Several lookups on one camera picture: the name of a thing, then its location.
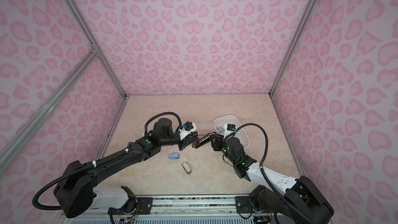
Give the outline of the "black stapler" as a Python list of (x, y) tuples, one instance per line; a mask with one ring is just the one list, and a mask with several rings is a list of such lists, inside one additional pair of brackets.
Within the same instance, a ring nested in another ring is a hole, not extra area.
[(193, 144), (193, 148), (198, 149), (208, 143), (211, 143), (214, 139), (213, 133), (208, 133), (207, 135), (201, 137), (195, 144)]

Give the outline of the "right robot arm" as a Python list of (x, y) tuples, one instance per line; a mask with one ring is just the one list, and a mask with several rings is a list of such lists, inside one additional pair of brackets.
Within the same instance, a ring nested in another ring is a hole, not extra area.
[(308, 177), (288, 177), (262, 166), (245, 153), (234, 136), (225, 141), (222, 135), (210, 133), (208, 138), (213, 150), (230, 161), (239, 178), (258, 184), (249, 195), (254, 211), (271, 210), (296, 224), (327, 224), (331, 220), (332, 205)]

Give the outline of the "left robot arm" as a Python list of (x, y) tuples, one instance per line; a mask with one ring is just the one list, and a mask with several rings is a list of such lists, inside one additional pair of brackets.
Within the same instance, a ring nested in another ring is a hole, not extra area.
[(98, 208), (111, 209), (113, 214), (136, 213), (137, 197), (129, 187), (101, 188), (99, 184), (129, 166), (148, 160), (163, 146), (176, 145), (183, 150), (198, 141), (198, 136), (195, 123), (188, 121), (173, 131), (172, 121), (161, 118), (150, 132), (128, 143), (121, 151), (84, 164), (72, 162), (64, 172), (66, 178), (57, 184), (54, 195), (67, 218)]

